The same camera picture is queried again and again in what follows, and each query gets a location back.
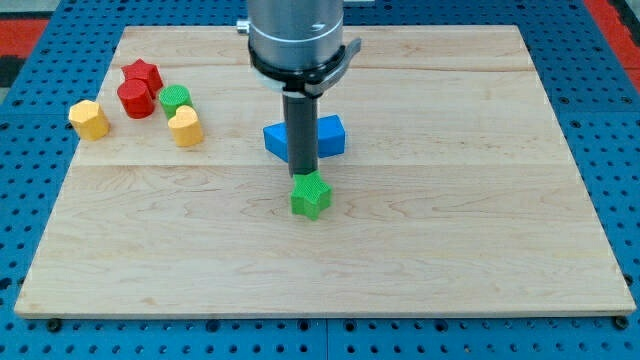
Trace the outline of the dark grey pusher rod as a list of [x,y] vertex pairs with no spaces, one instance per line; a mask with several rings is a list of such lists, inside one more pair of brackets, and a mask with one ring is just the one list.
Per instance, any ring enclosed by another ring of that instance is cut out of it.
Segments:
[[307,175],[318,169],[317,100],[283,95],[289,174]]

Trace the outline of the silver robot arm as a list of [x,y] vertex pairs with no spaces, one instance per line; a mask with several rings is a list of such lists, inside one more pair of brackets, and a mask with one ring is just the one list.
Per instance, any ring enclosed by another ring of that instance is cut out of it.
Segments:
[[340,0],[247,0],[251,65],[282,94],[289,173],[318,169],[317,99],[348,65]]

